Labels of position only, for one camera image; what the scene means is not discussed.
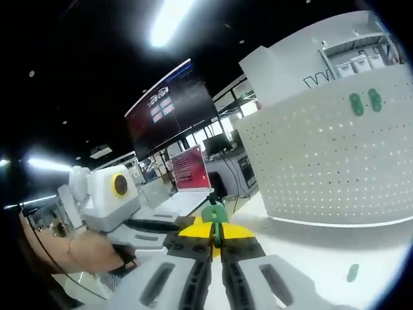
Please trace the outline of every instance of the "white pegboard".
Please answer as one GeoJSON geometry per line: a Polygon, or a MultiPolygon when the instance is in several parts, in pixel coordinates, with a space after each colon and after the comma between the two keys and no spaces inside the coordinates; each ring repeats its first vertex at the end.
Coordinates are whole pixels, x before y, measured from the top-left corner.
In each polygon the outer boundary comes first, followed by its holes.
{"type": "Polygon", "coordinates": [[[269,216],[362,227],[413,217],[412,122],[413,79],[408,66],[395,65],[308,90],[237,127],[269,216]],[[351,93],[361,96],[360,117],[351,93]]]}

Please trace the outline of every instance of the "hand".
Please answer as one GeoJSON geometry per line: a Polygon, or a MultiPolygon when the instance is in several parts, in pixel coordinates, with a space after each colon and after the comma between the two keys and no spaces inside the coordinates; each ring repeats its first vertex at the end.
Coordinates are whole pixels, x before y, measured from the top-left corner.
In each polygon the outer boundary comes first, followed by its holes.
{"type": "Polygon", "coordinates": [[[91,230],[70,242],[69,255],[75,264],[89,273],[111,271],[123,265],[108,238],[91,230]]]}

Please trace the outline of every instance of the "green part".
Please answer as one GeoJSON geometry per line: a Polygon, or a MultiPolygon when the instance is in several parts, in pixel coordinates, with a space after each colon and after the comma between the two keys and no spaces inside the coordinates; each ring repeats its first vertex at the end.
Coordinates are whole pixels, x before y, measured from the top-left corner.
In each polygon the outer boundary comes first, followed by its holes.
{"type": "Polygon", "coordinates": [[[364,113],[363,104],[361,103],[361,98],[359,94],[353,93],[348,97],[351,102],[351,107],[356,116],[362,116],[364,113]]]}
{"type": "Polygon", "coordinates": [[[355,263],[350,266],[347,274],[347,282],[353,282],[357,278],[357,274],[359,272],[359,264],[355,263]]]}
{"type": "Polygon", "coordinates": [[[202,210],[201,213],[202,222],[212,223],[228,223],[228,214],[222,203],[217,202],[216,205],[209,204],[202,210]]]}
{"type": "Polygon", "coordinates": [[[381,97],[376,89],[370,88],[368,90],[368,97],[370,98],[370,102],[372,103],[373,111],[380,112],[381,111],[381,97]]]}
{"type": "Polygon", "coordinates": [[[221,247],[221,237],[219,234],[220,223],[214,223],[214,225],[215,225],[214,245],[217,249],[219,249],[221,247]]]}

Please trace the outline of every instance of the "bracelet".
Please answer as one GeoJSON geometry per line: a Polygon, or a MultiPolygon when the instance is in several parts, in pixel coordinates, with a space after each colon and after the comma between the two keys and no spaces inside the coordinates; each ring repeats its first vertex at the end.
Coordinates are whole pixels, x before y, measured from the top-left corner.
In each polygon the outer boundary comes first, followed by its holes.
{"type": "Polygon", "coordinates": [[[66,251],[66,253],[69,254],[70,256],[72,256],[72,253],[70,253],[70,250],[71,250],[70,245],[72,244],[72,241],[73,241],[73,239],[69,240],[69,246],[68,246],[68,249],[66,251]]]}
{"type": "Polygon", "coordinates": [[[67,255],[70,256],[70,258],[73,260],[73,262],[82,269],[81,265],[75,259],[73,253],[70,252],[70,250],[72,250],[72,248],[70,247],[72,245],[72,241],[73,241],[73,239],[69,240],[69,245],[68,245],[68,249],[66,250],[66,253],[67,253],[67,255]]]}

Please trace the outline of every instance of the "large display screen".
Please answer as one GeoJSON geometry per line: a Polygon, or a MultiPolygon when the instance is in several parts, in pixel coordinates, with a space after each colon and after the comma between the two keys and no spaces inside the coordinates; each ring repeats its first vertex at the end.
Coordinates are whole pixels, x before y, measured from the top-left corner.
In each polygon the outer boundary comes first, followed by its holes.
{"type": "Polygon", "coordinates": [[[214,102],[190,59],[156,83],[125,114],[139,161],[184,130],[215,116],[214,102]]]}

